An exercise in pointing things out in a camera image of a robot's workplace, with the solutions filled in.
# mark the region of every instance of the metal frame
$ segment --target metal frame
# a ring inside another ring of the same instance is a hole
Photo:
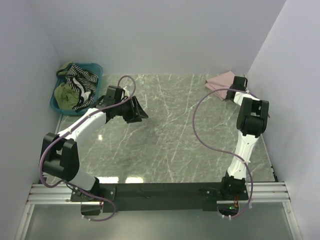
[[[250,193],[251,184],[247,184]],[[55,188],[47,188],[42,184],[33,184],[27,199],[27,205],[98,205],[99,201],[74,202],[70,201],[72,190],[65,184]],[[218,204],[233,201],[217,201]],[[253,203],[287,203],[290,197],[284,182],[256,182],[253,185]]]
[[[285,210],[286,219],[288,220],[293,239],[294,240],[303,239],[291,202],[284,202],[283,207]]]

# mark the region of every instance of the gray marble surface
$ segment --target gray marble surface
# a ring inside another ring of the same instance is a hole
[[[117,85],[120,75],[106,75],[100,95]],[[79,147],[80,166],[103,182],[220,182],[232,156],[202,146],[192,129],[197,102],[209,92],[206,79],[212,75],[132,75],[137,99],[149,119],[127,124],[116,117],[93,132]],[[133,89],[129,80],[121,86]],[[195,118],[200,137],[216,148],[234,151],[238,134],[239,107],[216,96],[200,105]],[[79,117],[62,116],[59,131]],[[262,138],[251,156],[255,182],[273,182],[272,168]]]

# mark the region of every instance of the blue plastic basket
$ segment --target blue plastic basket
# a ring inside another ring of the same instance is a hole
[[[94,101],[98,100],[98,96],[99,96],[99,90],[100,90],[100,86],[101,86],[101,82],[102,82],[102,67],[99,64],[96,63],[75,63],[77,66],[79,66],[80,68],[84,69],[84,70],[88,70],[94,74],[96,74],[98,76],[98,81],[96,83],[96,93],[94,96]],[[58,77],[58,80],[56,81],[54,90],[61,84],[61,83],[65,83],[66,80],[64,77]],[[65,109],[60,109],[58,106],[58,103],[56,101],[55,98],[55,91],[53,91],[52,93],[52,97],[50,100],[50,106],[52,107],[53,110],[55,110],[56,112],[60,113],[60,114],[64,114],[64,115],[83,115],[86,113],[86,111],[88,110],[89,107],[84,108],[78,112],[74,111],[74,110],[65,110]]]

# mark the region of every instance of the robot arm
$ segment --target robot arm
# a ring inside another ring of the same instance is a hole
[[[230,88],[246,91],[247,79],[236,76]],[[240,106],[236,122],[238,141],[234,153],[242,157],[248,164],[260,135],[266,130],[269,102],[252,96],[249,94],[249,91],[246,93],[228,91],[227,99],[232,100]],[[234,156],[224,179],[222,179],[222,189],[230,194],[240,193],[245,184],[246,177],[247,168],[245,164],[238,157]]]
[[[43,139],[41,154],[49,144],[66,132],[71,132],[71,129],[78,125],[83,118],[89,116],[90,113],[120,103],[125,97],[128,96],[126,96],[124,89],[109,86],[106,95],[100,97],[99,100],[89,108],[86,114],[73,125],[60,131],[58,134],[48,133]],[[99,194],[99,180],[80,168],[78,146],[80,146],[92,132],[102,127],[115,116],[122,116],[128,124],[141,122],[142,119],[148,118],[148,115],[143,111],[135,96],[122,105],[94,114],[50,149],[43,162],[43,172],[68,181],[92,194]]]

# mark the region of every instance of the pink towel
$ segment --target pink towel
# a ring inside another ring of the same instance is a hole
[[[230,88],[234,82],[234,77],[235,74],[232,71],[228,71],[224,74],[206,80],[205,86],[211,91],[216,89]],[[227,91],[217,91],[214,94],[217,95],[221,100],[224,100],[226,99]]]

